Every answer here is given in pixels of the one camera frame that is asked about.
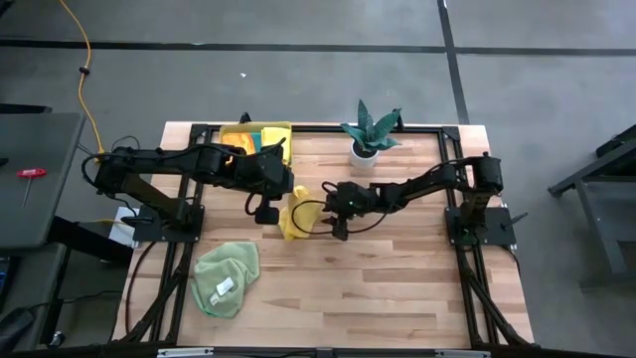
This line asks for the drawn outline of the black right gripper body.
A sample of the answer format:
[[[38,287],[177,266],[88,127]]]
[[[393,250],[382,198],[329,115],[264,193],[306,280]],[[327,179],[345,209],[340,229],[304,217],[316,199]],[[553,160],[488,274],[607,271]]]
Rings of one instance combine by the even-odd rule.
[[[379,213],[379,197],[371,188],[365,188],[355,182],[346,181],[324,183],[326,192],[324,212],[331,213],[338,221],[347,222],[355,217]]]

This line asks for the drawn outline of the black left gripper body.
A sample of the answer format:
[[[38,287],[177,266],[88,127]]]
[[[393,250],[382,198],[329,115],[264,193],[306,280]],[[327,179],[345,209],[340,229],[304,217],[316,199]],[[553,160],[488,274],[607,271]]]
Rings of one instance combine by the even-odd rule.
[[[236,187],[267,198],[291,193],[294,174],[283,162],[281,144],[265,146],[255,154],[240,157],[237,162]]]

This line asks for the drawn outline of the yellow microfiber towel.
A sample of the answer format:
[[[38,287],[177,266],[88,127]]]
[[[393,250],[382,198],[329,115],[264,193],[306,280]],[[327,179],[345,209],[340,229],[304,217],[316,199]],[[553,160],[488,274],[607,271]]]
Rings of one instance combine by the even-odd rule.
[[[292,129],[290,127],[264,127],[260,133],[261,148],[278,144],[281,140],[282,145],[282,161],[289,165],[291,163],[291,140]]]
[[[278,226],[285,241],[309,237],[320,217],[323,205],[318,203],[305,186],[295,186],[289,194],[287,206],[280,210]]]

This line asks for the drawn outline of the orange microfiber towel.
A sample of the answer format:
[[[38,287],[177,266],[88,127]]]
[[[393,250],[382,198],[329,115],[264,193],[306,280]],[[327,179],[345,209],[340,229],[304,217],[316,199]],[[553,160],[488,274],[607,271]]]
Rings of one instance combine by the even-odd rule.
[[[246,132],[224,133],[221,135],[221,143],[234,147],[240,147],[245,151],[246,154],[256,153],[254,151],[250,135]]]

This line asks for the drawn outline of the green microfiber towel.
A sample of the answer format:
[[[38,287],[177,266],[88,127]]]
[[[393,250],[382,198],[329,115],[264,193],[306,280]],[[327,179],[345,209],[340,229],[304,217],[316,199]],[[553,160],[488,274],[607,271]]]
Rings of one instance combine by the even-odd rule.
[[[230,319],[241,310],[246,291],[259,276],[256,243],[224,243],[197,259],[191,291],[206,315]]]

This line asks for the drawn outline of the white round plant pot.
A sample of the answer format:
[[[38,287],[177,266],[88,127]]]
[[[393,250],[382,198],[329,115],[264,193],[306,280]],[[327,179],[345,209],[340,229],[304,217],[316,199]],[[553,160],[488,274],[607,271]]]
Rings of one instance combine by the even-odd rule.
[[[375,166],[378,157],[378,150],[364,150],[357,141],[352,141],[349,153],[349,162],[352,166],[356,168],[372,168]]]

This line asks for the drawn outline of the yellow translucent plastic bin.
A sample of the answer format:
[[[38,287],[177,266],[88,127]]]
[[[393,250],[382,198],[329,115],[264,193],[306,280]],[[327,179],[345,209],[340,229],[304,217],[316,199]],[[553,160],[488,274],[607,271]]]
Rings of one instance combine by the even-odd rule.
[[[264,127],[273,126],[273,127],[290,127],[292,129],[292,125],[287,121],[279,121],[279,122],[246,122],[240,124],[228,124],[223,125],[220,129],[220,139],[221,135],[224,133],[234,133],[234,132],[256,132],[260,131]]]

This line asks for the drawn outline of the green snake plant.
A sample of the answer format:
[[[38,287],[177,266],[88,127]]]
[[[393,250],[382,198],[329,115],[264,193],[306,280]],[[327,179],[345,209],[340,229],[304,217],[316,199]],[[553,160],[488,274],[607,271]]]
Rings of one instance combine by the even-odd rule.
[[[357,109],[357,125],[353,126],[347,122],[342,122],[341,127],[363,151],[385,151],[399,145],[399,142],[389,137],[389,134],[398,124],[400,115],[401,109],[396,108],[374,122],[365,103],[360,99]]]

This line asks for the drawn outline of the white paper sheet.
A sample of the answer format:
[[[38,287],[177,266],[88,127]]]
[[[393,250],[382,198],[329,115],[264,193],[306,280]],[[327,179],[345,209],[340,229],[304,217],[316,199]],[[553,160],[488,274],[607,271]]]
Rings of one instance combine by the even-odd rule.
[[[119,207],[113,219],[108,238],[124,246],[136,249],[139,243],[133,239],[135,229],[122,221],[124,217],[132,217],[133,213],[138,214],[139,209],[130,210],[125,206]]]

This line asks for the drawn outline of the grey side table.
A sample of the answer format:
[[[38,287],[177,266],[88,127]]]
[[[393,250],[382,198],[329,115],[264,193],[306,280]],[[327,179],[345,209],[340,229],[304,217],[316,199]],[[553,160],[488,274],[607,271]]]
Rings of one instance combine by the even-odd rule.
[[[47,240],[83,124],[77,113],[0,114],[0,250]]]

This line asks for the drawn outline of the grey metal bench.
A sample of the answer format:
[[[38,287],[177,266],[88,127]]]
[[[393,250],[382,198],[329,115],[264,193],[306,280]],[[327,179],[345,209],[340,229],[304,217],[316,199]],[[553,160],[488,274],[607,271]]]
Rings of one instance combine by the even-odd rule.
[[[622,251],[636,247],[636,124],[597,147],[595,155],[593,162],[548,188],[555,198],[576,192],[607,258],[609,272],[583,280],[583,290],[636,284],[636,266],[629,266]]]

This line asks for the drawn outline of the dark low table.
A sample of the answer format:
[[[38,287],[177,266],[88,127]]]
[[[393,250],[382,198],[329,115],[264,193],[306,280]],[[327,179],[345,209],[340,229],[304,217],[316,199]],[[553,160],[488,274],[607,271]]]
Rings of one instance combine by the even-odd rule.
[[[42,348],[53,337],[63,305],[58,295],[69,255],[66,246],[56,243],[12,253],[19,259],[8,295],[0,305],[0,319],[20,307],[31,308],[33,316],[14,352]]]

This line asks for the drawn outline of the silver metal bracket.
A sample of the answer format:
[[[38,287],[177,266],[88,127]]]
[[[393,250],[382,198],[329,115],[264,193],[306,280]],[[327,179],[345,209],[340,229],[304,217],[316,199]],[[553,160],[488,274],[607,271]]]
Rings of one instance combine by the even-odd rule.
[[[435,358],[492,358],[488,351],[441,349],[436,350]]]
[[[214,356],[212,347],[178,347],[157,351],[156,358],[208,358]]]

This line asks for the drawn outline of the red-handled hex key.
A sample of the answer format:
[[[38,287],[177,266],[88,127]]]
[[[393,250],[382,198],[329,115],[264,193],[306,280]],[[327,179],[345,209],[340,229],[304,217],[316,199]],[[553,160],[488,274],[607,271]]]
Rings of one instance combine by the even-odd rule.
[[[40,177],[44,177],[46,175],[47,175],[47,170],[44,168],[39,168],[39,167],[30,168],[30,169],[22,169],[16,173],[16,176],[18,178],[27,180],[27,186],[26,186],[23,201],[22,201],[23,207],[25,207],[27,204],[33,180]]]

